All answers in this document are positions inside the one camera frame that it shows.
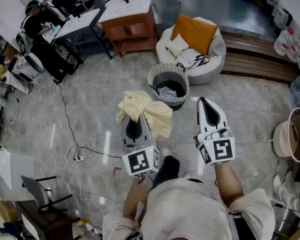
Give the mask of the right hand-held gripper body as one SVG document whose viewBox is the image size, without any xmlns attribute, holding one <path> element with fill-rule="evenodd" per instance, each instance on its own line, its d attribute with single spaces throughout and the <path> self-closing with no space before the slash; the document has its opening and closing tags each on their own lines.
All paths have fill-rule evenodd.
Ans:
<svg viewBox="0 0 300 240">
<path fill-rule="evenodd" d="M 235 138 L 231 136 L 229 128 L 223 128 L 207 136 L 199 133 L 194 140 L 207 166 L 222 165 L 235 159 Z"/>
</svg>

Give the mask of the cream yellow clothes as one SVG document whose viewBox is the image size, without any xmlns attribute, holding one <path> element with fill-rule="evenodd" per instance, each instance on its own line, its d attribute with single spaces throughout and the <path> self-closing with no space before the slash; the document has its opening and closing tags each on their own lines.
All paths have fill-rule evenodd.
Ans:
<svg viewBox="0 0 300 240">
<path fill-rule="evenodd" d="M 123 125 L 124 119 L 129 116 L 137 122 L 143 115 L 150 129 L 151 137 L 169 138 L 172 132 L 173 110 L 162 101 L 153 101 L 144 91 L 124 91 L 124 99 L 118 104 L 116 123 Z"/>
</svg>

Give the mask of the grey blue patterned clothes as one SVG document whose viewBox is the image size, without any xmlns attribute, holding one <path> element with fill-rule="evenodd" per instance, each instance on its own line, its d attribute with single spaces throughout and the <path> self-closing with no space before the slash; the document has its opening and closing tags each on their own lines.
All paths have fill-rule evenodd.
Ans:
<svg viewBox="0 0 300 240">
<path fill-rule="evenodd" d="M 171 88 L 164 86 L 162 88 L 158 88 L 157 92 L 160 96 L 166 97 L 169 99 L 175 99 L 177 98 L 177 92 L 175 90 L 172 90 Z"/>
</svg>

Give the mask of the white grey laundry basket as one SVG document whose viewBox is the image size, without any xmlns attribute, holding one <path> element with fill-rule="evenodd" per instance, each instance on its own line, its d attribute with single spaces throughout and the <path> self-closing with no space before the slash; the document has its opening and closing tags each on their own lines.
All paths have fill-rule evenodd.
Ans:
<svg viewBox="0 0 300 240">
<path fill-rule="evenodd" d="M 173 111 L 179 110 L 189 94 L 189 79 L 181 66 L 176 63 L 160 63 L 153 66 L 147 74 L 147 83 L 156 98 L 169 106 Z M 157 89 L 169 87 L 177 92 L 177 98 L 160 96 Z"/>
</svg>

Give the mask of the white black patterned garment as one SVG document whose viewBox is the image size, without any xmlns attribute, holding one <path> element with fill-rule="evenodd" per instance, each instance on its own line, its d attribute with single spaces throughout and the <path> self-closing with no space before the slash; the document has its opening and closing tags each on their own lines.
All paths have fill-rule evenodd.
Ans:
<svg viewBox="0 0 300 240">
<path fill-rule="evenodd" d="M 187 48 L 177 56 L 176 65 L 184 70 L 189 70 L 206 65 L 209 61 L 210 57 L 208 55 L 203 55 L 192 48 Z"/>
</svg>

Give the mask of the person's right forearm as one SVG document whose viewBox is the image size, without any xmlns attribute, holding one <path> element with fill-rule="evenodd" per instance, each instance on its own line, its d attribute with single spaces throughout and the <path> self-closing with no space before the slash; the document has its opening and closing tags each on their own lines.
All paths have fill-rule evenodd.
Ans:
<svg viewBox="0 0 300 240">
<path fill-rule="evenodd" d="M 231 164 L 225 163 L 214 167 L 219 195 L 227 208 L 244 196 L 243 187 L 234 173 Z"/>
</svg>

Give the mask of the white beanbag chair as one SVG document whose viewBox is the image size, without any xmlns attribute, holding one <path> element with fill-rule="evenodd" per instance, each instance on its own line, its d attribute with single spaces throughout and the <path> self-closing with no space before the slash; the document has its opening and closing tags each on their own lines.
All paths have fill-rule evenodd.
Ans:
<svg viewBox="0 0 300 240">
<path fill-rule="evenodd" d="M 195 17 L 192 19 L 216 25 L 212 21 L 201 17 Z M 166 49 L 166 44 L 171 41 L 171 36 L 174 31 L 175 25 L 176 23 L 172 27 L 164 30 L 161 38 L 156 44 L 156 53 L 161 63 L 177 63 L 177 58 L 175 58 L 172 53 Z M 209 56 L 209 62 L 205 65 L 185 70 L 188 76 L 189 83 L 191 85 L 206 84 L 217 77 L 224 67 L 226 52 L 226 45 L 218 27 L 206 55 Z"/>
</svg>

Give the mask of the person's white shirt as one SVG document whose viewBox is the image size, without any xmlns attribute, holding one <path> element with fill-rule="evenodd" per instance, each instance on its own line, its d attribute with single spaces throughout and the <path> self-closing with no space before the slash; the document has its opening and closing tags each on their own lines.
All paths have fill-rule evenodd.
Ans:
<svg viewBox="0 0 300 240">
<path fill-rule="evenodd" d="M 235 200 L 229 208 L 209 195 L 203 183 L 184 178 L 168 180 L 148 194 L 141 224 L 107 214 L 103 240 L 237 240 L 242 230 L 235 219 L 243 219 L 252 235 L 243 240 L 270 240 L 275 214 L 263 189 Z"/>
</svg>

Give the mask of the wooden step platform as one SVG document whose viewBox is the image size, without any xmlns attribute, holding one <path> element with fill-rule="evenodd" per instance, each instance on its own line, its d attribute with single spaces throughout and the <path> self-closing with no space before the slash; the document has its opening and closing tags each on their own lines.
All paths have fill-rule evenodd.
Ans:
<svg viewBox="0 0 300 240">
<path fill-rule="evenodd" d="M 224 75 L 257 78 L 291 84 L 299 75 L 296 63 L 278 55 L 273 43 L 237 33 L 222 32 L 226 46 Z"/>
</svg>

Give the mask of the small white pillow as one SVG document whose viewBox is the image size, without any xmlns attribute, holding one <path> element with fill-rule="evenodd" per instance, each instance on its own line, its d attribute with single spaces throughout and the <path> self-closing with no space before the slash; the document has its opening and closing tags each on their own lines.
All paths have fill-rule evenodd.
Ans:
<svg viewBox="0 0 300 240">
<path fill-rule="evenodd" d="M 173 40 L 169 41 L 165 48 L 172 53 L 172 55 L 177 58 L 182 51 L 189 48 L 189 45 L 186 43 L 186 41 L 181 37 L 180 34 L 178 34 Z"/>
</svg>

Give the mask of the orange cushion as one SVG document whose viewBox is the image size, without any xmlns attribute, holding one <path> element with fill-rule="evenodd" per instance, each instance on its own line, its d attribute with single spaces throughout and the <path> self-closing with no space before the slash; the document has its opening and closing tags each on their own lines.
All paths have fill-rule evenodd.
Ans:
<svg viewBox="0 0 300 240">
<path fill-rule="evenodd" d="M 179 14 L 170 40 L 173 41 L 180 35 L 189 45 L 189 48 L 206 56 L 217 29 L 218 26 L 215 24 Z"/>
</svg>

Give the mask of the dark wooden table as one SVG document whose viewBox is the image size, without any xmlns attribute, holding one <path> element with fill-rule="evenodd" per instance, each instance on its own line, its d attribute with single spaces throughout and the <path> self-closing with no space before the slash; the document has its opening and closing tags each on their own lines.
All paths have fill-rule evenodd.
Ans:
<svg viewBox="0 0 300 240">
<path fill-rule="evenodd" d="M 34 200 L 15 203 L 17 217 L 36 240 L 73 240 L 73 224 L 80 220 L 63 212 L 39 212 Z"/>
</svg>

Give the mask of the grey hard case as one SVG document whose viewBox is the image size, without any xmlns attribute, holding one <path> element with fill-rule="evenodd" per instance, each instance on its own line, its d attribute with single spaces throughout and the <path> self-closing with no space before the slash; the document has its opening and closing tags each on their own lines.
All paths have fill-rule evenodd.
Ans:
<svg viewBox="0 0 300 240">
<path fill-rule="evenodd" d="M 273 23 L 280 30 L 286 30 L 293 21 L 293 16 L 283 7 L 277 5 L 272 12 Z"/>
</svg>

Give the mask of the grey chair with black frame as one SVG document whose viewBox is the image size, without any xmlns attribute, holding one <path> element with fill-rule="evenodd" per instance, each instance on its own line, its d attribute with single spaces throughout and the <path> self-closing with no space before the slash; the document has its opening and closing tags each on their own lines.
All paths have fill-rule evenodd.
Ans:
<svg viewBox="0 0 300 240">
<path fill-rule="evenodd" d="M 51 192 L 51 190 L 45 189 L 41 184 L 41 182 L 56 179 L 57 178 L 56 176 L 50 176 L 50 177 L 45 177 L 40 179 L 33 179 L 31 177 L 27 177 L 23 175 L 21 175 L 20 177 L 22 180 L 22 187 L 26 188 L 30 192 L 30 194 L 34 197 L 34 200 L 38 206 L 39 214 L 58 213 L 58 212 L 61 213 L 61 212 L 66 212 L 68 210 L 67 208 L 64 209 L 55 208 L 54 205 L 71 198 L 73 196 L 72 194 L 62 197 L 56 201 L 52 201 L 49 198 L 49 195 L 47 194 L 47 192 Z"/>
</svg>

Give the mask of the white table with black frame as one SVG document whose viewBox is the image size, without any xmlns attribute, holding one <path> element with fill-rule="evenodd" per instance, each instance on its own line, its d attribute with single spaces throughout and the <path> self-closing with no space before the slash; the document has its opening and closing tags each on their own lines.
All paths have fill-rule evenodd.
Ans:
<svg viewBox="0 0 300 240">
<path fill-rule="evenodd" d="M 57 45 L 63 46 L 75 60 L 82 64 L 80 53 L 104 52 L 109 59 L 111 42 L 99 23 L 100 9 L 93 9 L 69 19 L 54 38 Z"/>
</svg>

